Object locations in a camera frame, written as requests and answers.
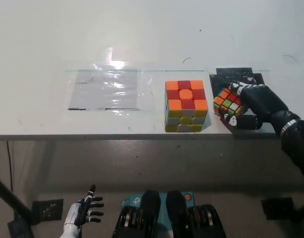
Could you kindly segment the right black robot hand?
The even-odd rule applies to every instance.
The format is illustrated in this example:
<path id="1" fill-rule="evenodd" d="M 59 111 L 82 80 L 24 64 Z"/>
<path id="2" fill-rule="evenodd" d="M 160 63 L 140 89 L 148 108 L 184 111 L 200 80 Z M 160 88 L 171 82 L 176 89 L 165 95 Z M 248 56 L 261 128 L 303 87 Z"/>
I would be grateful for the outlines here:
<path id="1" fill-rule="evenodd" d="M 275 133 L 280 136 L 301 120 L 267 85 L 231 81 L 229 89 L 253 112 L 253 115 L 231 116 L 220 110 L 221 119 L 234 128 L 258 130 L 264 123 L 270 123 Z"/>

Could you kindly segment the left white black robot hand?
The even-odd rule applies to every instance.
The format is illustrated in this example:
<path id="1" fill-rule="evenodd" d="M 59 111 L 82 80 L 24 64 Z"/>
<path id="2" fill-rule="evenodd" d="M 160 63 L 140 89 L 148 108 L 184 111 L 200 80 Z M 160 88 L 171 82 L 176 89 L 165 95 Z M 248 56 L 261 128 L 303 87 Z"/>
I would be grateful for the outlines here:
<path id="1" fill-rule="evenodd" d="M 70 206 L 64 224 L 72 224 L 80 228 L 85 223 L 101 222 L 100 217 L 104 215 L 101 211 L 91 210 L 91 208 L 102 208 L 102 197 L 95 197 L 96 186 L 92 184 L 87 192 L 87 195 L 81 200 L 73 203 Z"/>

